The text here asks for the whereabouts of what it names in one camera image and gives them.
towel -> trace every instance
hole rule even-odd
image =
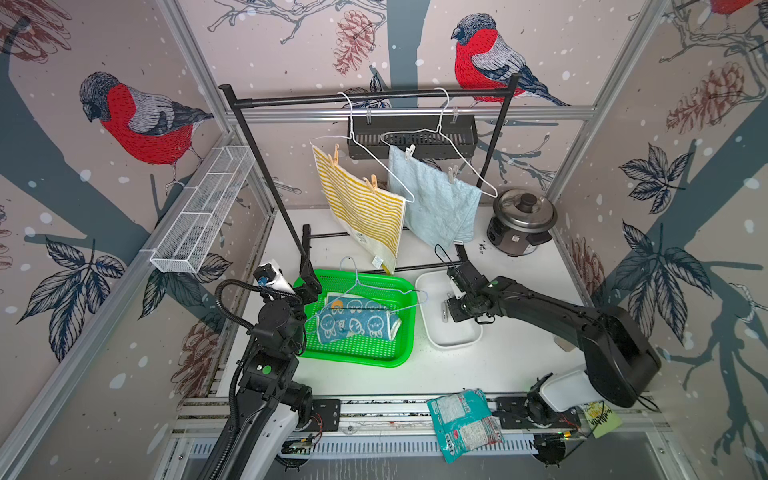
[[[448,248],[455,241],[470,242],[475,237],[475,213],[480,189],[429,167],[397,147],[389,147],[389,169],[415,197],[406,210],[406,227],[431,246]],[[405,188],[392,178],[389,189],[403,195]]]
[[[317,339],[322,344],[353,335],[394,340],[402,323],[381,303],[342,293],[328,293],[326,305],[318,316]]]
[[[331,211],[344,230],[374,255],[373,264],[392,275],[397,263],[406,199],[362,180],[334,164],[333,159],[314,147],[315,164]]]

rice cooker lid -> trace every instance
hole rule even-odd
[[[549,230],[558,220],[554,205],[541,192],[524,188],[505,191],[493,203],[496,217],[507,227],[538,233]]]

yellow striped towel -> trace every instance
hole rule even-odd
[[[353,239],[374,255],[373,264],[381,260],[382,268],[391,275],[397,263],[406,199],[386,190],[371,189],[317,147],[314,152],[317,173],[336,218]]]

white wire mesh basket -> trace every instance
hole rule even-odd
[[[255,158],[248,146],[222,148],[150,261],[161,272],[196,273],[243,187]]]

black metal rack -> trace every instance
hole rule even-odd
[[[509,110],[509,102],[512,100],[512,97],[515,96],[515,89],[517,88],[519,78],[520,78],[519,74],[513,74],[509,80],[507,88],[447,90],[448,94],[451,97],[504,98],[502,102],[502,108],[498,113],[498,118],[496,119],[496,125],[494,126],[494,129],[493,129],[493,135],[491,136],[491,141],[488,144],[488,152],[485,155],[485,163],[483,164],[482,170],[480,171],[480,178],[478,179],[478,182],[477,182],[478,188],[480,188],[480,186],[482,185],[482,179],[485,177],[485,174],[488,172],[488,166],[491,164],[491,159],[493,158],[493,154],[496,150],[496,142],[498,141],[498,137],[502,132],[502,125],[504,125],[505,119],[507,117],[507,112]],[[277,186],[275,185],[275,182],[272,180],[272,175],[270,174],[269,169],[266,167],[266,162],[264,162],[264,159],[261,156],[261,152],[259,151],[259,147],[256,145],[256,140],[253,139],[253,133],[251,133],[250,128],[248,127],[248,123],[246,122],[245,116],[243,116],[243,109],[258,108],[258,107],[279,107],[284,105],[322,104],[322,103],[333,103],[333,102],[346,103],[347,98],[345,98],[341,94],[308,95],[308,96],[302,96],[302,97],[279,97],[279,98],[237,98],[234,90],[232,89],[232,85],[230,84],[219,85],[219,89],[224,93],[224,97],[227,99],[227,103],[230,105],[230,108],[232,109],[232,113],[237,119],[237,124],[240,126],[240,129],[243,132],[243,135],[245,136],[245,140],[248,143],[248,146],[250,147],[251,151],[253,152],[253,156],[256,158],[256,162],[259,164],[259,169],[261,169],[261,174],[263,175],[264,181],[266,182],[266,185],[270,189],[270,193],[272,194],[275,200],[278,210],[280,210],[280,213],[283,215],[283,219],[285,220],[286,225],[288,226],[288,231],[290,232],[291,237],[293,237],[293,242],[296,244],[296,248],[299,249],[299,253],[301,255],[300,265],[303,266],[304,260],[309,259],[310,248],[311,248],[310,242],[313,238],[343,237],[345,235],[348,235],[348,233],[346,232],[321,233],[318,235],[312,235],[310,226],[304,225],[303,238],[302,239],[299,238],[298,233],[296,233],[296,228],[293,227],[293,222],[288,216],[288,212],[286,211],[285,204],[283,204],[283,200],[280,198],[280,193],[277,191]],[[413,97],[434,98],[434,97],[443,97],[443,96],[445,96],[445,93],[442,90],[367,91],[367,92],[361,92],[361,93],[347,94],[347,97],[349,98],[350,101],[385,100],[390,98],[413,98]],[[456,251],[460,259],[458,262],[428,263],[424,265],[405,266],[405,267],[398,268],[397,270],[398,271],[420,270],[424,268],[436,268],[436,267],[446,266],[446,265],[450,266],[452,264],[457,264],[463,260],[466,260],[466,252],[463,246],[457,245]],[[383,270],[372,270],[369,273],[383,273]]]

